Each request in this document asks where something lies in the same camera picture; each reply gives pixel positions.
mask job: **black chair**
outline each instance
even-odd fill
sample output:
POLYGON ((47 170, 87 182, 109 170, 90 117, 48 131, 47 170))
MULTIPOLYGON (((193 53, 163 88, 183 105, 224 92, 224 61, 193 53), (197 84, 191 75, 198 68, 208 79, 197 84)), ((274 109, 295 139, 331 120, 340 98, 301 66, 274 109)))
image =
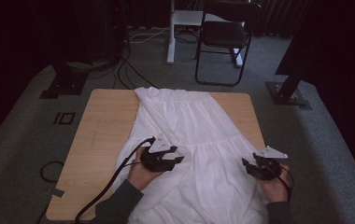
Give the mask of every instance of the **black chair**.
POLYGON ((232 1, 212 1, 207 0, 204 6, 204 14, 201 21, 200 37, 198 39, 195 58, 195 80, 201 84, 235 86, 241 81, 245 63, 248 56, 249 45, 253 28, 262 15, 262 8, 255 3, 232 2, 232 1), (214 15, 225 21, 206 21, 206 15, 214 15), (230 52, 201 50, 202 43, 209 47, 225 48, 230 52), (198 67, 200 54, 220 53, 233 54, 233 63, 241 50, 246 48, 245 56, 239 73, 239 78, 235 83, 206 82, 198 79, 198 67))

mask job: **right hand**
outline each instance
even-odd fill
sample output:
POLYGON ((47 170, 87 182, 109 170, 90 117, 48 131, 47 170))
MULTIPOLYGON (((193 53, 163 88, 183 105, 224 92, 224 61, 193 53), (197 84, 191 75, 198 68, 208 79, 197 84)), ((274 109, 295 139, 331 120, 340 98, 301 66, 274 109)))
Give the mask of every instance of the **right hand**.
MULTIPOLYGON (((289 186, 290 181, 288 179, 288 171, 289 166, 285 164, 280 164, 282 167, 282 172, 280 174, 280 178, 285 181, 285 183, 289 186)), ((288 201, 288 192, 282 182, 278 179, 272 180, 261 180, 257 179, 260 186, 262 187, 264 194, 269 203, 279 203, 279 202, 287 202, 288 201)))

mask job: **gray sleeve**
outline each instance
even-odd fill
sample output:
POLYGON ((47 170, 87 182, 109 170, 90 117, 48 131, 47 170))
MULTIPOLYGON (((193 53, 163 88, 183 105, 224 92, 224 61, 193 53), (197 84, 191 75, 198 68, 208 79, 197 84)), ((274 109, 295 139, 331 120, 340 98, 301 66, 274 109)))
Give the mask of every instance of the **gray sleeve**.
POLYGON ((292 224, 289 203, 269 203, 267 206, 269 224, 292 224))
POLYGON ((95 207, 96 217, 91 224, 126 224, 143 193, 124 180, 110 198, 95 207))

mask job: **human hand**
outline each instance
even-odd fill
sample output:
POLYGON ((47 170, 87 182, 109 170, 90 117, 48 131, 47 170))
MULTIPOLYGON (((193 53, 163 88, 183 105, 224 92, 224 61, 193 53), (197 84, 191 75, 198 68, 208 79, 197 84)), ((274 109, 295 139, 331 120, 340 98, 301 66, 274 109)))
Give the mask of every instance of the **human hand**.
MULTIPOLYGON (((282 163, 280 164, 280 166, 282 167, 282 172, 279 177, 283 181, 285 181, 285 183, 289 186, 290 185, 290 181, 288 179, 289 166, 282 163)), ((278 178, 272 180, 257 179, 257 181, 262 187, 268 202, 279 203, 279 202, 288 201, 288 191, 278 178)))
POLYGON ((141 163, 140 156, 142 155, 144 150, 144 147, 140 147, 137 150, 136 158, 132 161, 132 163, 135 164, 131 165, 131 169, 127 177, 127 180, 138 190, 145 189, 153 179, 163 174, 163 172, 149 171, 141 163))

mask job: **gray carpet floor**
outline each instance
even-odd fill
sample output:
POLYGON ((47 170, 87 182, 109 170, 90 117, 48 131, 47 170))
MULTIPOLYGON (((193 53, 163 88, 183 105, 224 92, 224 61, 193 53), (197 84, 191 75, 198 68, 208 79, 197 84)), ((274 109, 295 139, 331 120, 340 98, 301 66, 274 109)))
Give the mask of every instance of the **gray carpet floor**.
MULTIPOLYGON (((266 88, 266 81, 285 79, 275 76, 275 71, 289 44, 289 39, 279 37, 253 38, 243 80, 235 87, 195 82, 193 44, 177 42, 175 63, 166 64, 168 39, 162 36, 133 43, 128 61, 158 88, 248 93, 265 144, 289 155, 284 162, 294 176, 291 198, 294 219, 308 224, 355 223, 355 161, 316 88, 304 82, 299 86, 312 110, 274 105, 266 88)), ((210 78, 221 77, 224 81, 235 78, 233 74, 238 70, 228 58, 221 58, 225 56, 218 57, 213 63, 206 63, 213 58, 203 58, 206 73, 220 72, 210 78)), ((124 69, 123 66, 121 78, 129 83, 124 69)), ((115 74, 117 69, 114 73, 112 70, 91 73, 81 95, 62 95, 58 99, 39 99, 55 76, 51 66, 33 78, 0 126, 0 224, 36 223, 50 202, 50 189, 55 186, 40 177, 40 168, 49 161, 65 160, 92 90, 125 89, 118 80, 115 82, 115 74), (75 112, 73 123, 53 124, 60 112, 75 112)), ((129 67, 128 76, 135 87, 149 87, 129 67)), ((61 169, 59 165, 49 166, 46 175, 57 179, 61 169)), ((41 223, 60 222, 42 217, 41 223)))

